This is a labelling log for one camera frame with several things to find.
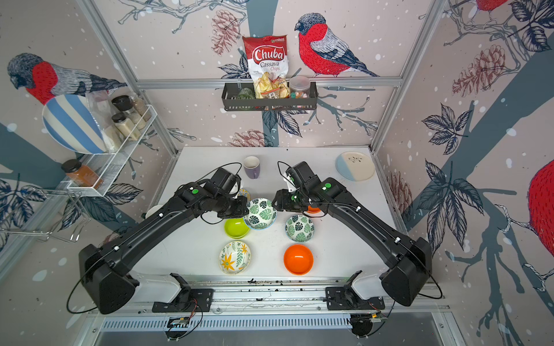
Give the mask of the blue yellow patterned bowl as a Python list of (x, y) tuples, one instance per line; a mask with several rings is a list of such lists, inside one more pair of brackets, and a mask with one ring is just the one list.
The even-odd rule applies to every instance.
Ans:
[(251, 199), (252, 199), (250, 193), (249, 193), (246, 189), (244, 189), (244, 188), (241, 188), (241, 189), (239, 190), (238, 196), (244, 196), (244, 197), (246, 197), (246, 199), (247, 199), (248, 202), (250, 202)]

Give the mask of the yellow flower bowl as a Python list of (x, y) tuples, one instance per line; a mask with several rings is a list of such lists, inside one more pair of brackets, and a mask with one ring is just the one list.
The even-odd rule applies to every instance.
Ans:
[(219, 253), (219, 268), (226, 275), (240, 274), (250, 264), (251, 257), (250, 247), (245, 242), (230, 242)]

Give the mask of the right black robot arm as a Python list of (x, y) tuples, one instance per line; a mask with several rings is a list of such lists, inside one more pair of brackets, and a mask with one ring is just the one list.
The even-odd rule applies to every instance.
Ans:
[(431, 245), (427, 240), (411, 239), (386, 224), (365, 208), (336, 179), (321, 180), (302, 161), (288, 166), (282, 176), (288, 189), (278, 190), (272, 205), (278, 211), (306, 212), (320, 209), (347, 226), (366, 242), (388, 270), (380, 275), (386, 294), (402, 306), (411, 306), (431, 278)]

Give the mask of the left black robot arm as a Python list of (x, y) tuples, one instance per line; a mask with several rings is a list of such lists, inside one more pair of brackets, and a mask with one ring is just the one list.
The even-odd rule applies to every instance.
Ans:
[(248, 214), (248, 200), (234, 189), (241, 177), (223, 167), (206, 179), (181, 185), (158, 211), (124, 235), (101, 247), (87, 245), (79, 252), (79, 283), (102, 314), (125, 306), (140, 283), (130, 276), (135, 264), (181, 226), (205, 213), (239, 219)]

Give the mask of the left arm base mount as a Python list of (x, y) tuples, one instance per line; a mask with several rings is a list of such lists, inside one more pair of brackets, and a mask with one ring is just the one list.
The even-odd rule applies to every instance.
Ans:
[(194, 289), (181, 275), (172, 272), (170, 276), (179, 283), (180, 291), (169, 303), (154, 302), (153, 313), (210, 312), (214, 289)]

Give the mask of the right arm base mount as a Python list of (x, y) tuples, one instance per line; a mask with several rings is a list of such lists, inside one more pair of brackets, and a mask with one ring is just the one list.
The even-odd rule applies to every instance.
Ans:
[(385, 302), (381, 296), (362, 298), (355, 292), (352, 285), (361, 273), (361, 270), (355, 272), (342, 286), (325, 289), (323, 301), (327, 304), (329, 311), (382, 311), (385, 309)]

